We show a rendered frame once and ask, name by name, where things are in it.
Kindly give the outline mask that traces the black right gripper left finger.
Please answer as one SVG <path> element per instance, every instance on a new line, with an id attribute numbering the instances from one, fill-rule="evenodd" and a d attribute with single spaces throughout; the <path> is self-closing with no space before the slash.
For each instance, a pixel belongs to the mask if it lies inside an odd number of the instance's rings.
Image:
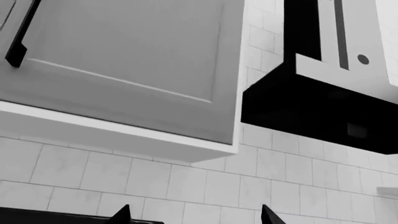
<path id="1" fill-rule="evenodd" d="M 116 214 L 114 214 L 109 220 L 108 224 L 130 224 L 131 213 L 129 205 L 123 206 Z"/>

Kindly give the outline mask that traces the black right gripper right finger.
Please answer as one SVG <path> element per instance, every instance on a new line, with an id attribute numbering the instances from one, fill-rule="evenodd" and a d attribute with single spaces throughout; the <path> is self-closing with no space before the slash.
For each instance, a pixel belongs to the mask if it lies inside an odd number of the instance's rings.
<path id="1" fill-rule="evenodd" d="M 262 224 L 285 224 L 267 205 L 262 205 L 261 222 Z"/>

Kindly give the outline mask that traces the black range hood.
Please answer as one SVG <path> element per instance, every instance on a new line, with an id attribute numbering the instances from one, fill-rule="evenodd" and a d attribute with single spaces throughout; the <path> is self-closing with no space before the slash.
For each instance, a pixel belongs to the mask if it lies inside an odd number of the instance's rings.
<path id="1" fill-rule="evenodd" d="M 398 85 L 376 0 L 284 0 L 283 61 L 243 93 L 241 121 L 398 154 Z"/>

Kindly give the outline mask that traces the grey wall cabinet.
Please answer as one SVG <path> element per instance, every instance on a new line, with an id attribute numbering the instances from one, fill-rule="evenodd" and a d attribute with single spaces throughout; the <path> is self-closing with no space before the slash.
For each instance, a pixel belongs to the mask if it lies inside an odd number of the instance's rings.
<path id="1" fill-rule="evenodd" d="M 195 163 L 238 153 L 244 0 L 0 0 L 0 130 Z"/>

